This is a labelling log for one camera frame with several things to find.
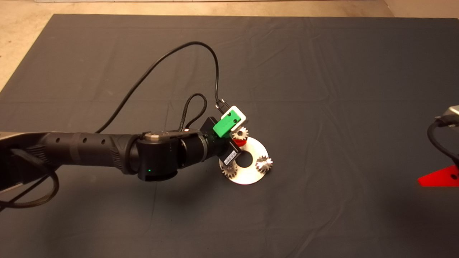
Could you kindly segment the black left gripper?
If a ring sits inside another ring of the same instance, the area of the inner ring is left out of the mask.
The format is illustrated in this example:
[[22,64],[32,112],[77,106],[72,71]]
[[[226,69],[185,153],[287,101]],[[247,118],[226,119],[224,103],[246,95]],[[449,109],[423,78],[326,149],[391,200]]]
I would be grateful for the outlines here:
[[205,120],[204,124],[200,128],[205,142],[204,160],[208,160],[212,157],[218,157],[224,167],[231,166],[231,163],[241,153],[240,147],[246,145],[247,140],[219,137],[213,130],[213,127],[216,124],[217,120],[213,116],[210,116]]

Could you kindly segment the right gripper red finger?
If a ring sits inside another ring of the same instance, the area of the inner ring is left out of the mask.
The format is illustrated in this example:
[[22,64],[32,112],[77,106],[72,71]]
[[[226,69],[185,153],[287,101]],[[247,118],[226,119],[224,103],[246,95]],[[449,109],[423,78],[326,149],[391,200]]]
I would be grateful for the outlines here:
[[418,178],[422,187],[459,187],[459,170],[456,165],[443,168]]

